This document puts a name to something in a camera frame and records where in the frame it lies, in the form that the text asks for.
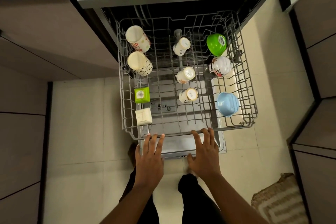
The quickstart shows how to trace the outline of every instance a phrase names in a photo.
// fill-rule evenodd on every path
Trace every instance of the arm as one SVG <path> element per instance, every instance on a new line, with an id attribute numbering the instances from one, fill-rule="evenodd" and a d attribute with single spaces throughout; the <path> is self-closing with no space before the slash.
<path id="1" fill-rule="evenodd" d="M 136 224 L 138 222 L 148 199 L 163 176 L 161 151 L 164 137 L 165 135 L 162 134 L 155 150 L 157 134 L 154 134 L 152 139 L 148 134 L 142 156 L 140 146 L 136 147 L 136 173 L 133 188 L 100 224 Z"/>
<path id="2" fill-rule="evenodd" d="M 214 131 L 209 128 L 204 133 L 203 144 L 196 131 L 192 131 L 196 144 L 196 158 L 188 156 L 189 168 L 193 170 L 208 186 L 224 220 L 228 224 L 253 223 L 267 224 L 264 220 L 224 179 L 219 167 L 218 146 Z"/>

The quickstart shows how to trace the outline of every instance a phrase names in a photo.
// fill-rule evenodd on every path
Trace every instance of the leg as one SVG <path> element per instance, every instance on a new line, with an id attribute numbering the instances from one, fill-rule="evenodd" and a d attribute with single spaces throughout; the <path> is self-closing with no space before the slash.
<path id="1" fill-rule="evenodd" d="M 183 175 L 178 183 L 183 199 L 182 224 L 225 224 L 221 211 L 205 193 L 193 174 Z"/>
<path id="2" fill-rule="evenodd" d="M 134 145 L 131 145 L 128 151 L 128 156 L 130 157 L 131 162 L 133 163 L 134 170 L 129 176 L 128 183 L 126 185 L 124 193 L 121 196 L 119 202 L 121 202 L 123 198 L 126 197 L 126 195 L 132 190 L 134 182 L 135 182 L 136 167 L 135 167 L 135 154 L 134 153 L 135 153 L 135 147 Z M 148 223 L 159 224 L 159 215 L 158 215 L 158 212 L 153 202 L 153 195 L 151 195 L 150 198 L 148 199 L 148 202 L 145 208 L 143 209 L 142 214 L 138 220 L 138 224 L 148 224 Z"/>

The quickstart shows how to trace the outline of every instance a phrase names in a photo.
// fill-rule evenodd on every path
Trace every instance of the striped rug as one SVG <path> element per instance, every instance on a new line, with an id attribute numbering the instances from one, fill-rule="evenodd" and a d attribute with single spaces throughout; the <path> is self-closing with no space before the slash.
<path id="1" fill-rule="evenodd" d="M 251 205 L 271 224 L 309 223 L 294 174 L 253 195 Z"/>

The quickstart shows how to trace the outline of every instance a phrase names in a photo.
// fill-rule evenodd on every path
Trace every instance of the tile floor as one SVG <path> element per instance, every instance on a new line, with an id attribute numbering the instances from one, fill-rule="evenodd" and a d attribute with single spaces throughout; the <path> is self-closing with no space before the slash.
<path id="1" fill-rule="evenodd" d="M 292 172 L 286 147 L 313 102 L 287 14 L 267 0 L 242 30 L 259 116 L 252 128 L 225 132 L 222 174 L 250 202 Z M 132 166 L 121 129 L 118 78 L 55 82 L 44 223 L 99 223 L 118 203 Z M 161 223 L 180 223 L 177 184 L 185 159 L 167 160 L 154 191 Z M 207 191 L 203 181 L 199 181 Z"/>

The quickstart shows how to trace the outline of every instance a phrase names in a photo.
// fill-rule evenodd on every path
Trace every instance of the dishwasher rack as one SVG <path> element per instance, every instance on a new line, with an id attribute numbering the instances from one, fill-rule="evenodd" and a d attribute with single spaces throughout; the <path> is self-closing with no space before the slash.
<path id="1" fill-rule="evenodd" d="M 125 38 L 128 27 L 139 25 L 151 41 L 145 53 L 153 63 L 153 71 L 142 77 L 127 65 L 128 56 L 134 51 Z M 127 18 L 116 21 L 122 127 L 134 140 L 143 139 L 147 133 L 165 133 L 166 137 L 191 134 L 190 130 L 211 127 L 215 131 L 248 128 L 255 123 L 258 111 L 245 55 L 238 16 L 233 11 L 189 15 L 182 19 Z M 177 56 L 172 47 L 177 41 L 174 30 L 182 29 L 191 47 L 185 55 Z M 213 77 L 207 66 L 213 55 L 207 48 L 208 35 L 220 33 L 227 40 L 226 55 L 233 62 L 233 69 L 223 78 Z M 187 84 L 179 84 L 175 75 L 186 66 L 194 68 L 196 76 Z M 150 102 L 136 104 L 134 88 L 148 86 Z M 180 90 L 195 88 L 199 98 L 191 103 L 181 103 Z M 220 92 L 233 93 L 240 102 L 237 113 L 223 117 L 216 107 Z M 153 123 L 137 126 L 135 111 L 150 107 Z"/>

